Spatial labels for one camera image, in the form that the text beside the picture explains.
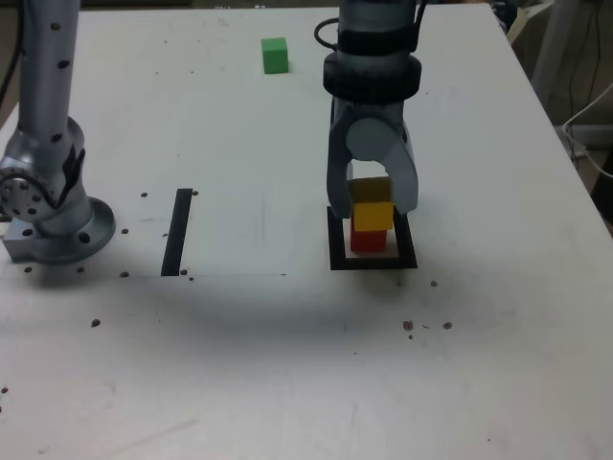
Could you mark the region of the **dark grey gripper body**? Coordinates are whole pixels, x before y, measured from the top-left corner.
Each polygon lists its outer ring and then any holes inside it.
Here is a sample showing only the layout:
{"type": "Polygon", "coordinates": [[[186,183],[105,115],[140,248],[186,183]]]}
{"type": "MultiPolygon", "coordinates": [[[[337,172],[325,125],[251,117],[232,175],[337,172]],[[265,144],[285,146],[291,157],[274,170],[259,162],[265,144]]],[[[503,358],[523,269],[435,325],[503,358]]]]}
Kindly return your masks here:
{"type": "Polygon", "coordinates": [[[404,102],[378,104],[358,104],[333,98],[331,103],[331,123],[334,124],[347,110],[353,110],[358,115],[378,117],[391,123],[397,130],[405,130],[404,102]]]}

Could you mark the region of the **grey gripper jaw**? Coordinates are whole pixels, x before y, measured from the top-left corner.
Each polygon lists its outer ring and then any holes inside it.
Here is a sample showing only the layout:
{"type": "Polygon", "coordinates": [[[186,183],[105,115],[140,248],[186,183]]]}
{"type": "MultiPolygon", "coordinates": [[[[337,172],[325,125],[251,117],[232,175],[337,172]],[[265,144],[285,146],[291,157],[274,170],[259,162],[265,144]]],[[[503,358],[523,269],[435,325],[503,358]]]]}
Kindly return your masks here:
{"type": "Polygon", "coordinates": [[[376,162],[391,179],[391,198],[397,210],[406,215],[415,210],[419,199],[419,180],[410,137],[405,126],[378,118],[355,121],[346,136],[352,159],[376,162]]]}
{"type": "Polygon", "coordinates": [[[348,219],[352,214],[352,194],[348,181],[352,153],[347,146],[347,134],[355,117],[350,103],[333,100],[331,108],[327,194],[335,216],[339,219],[348,219]]]}

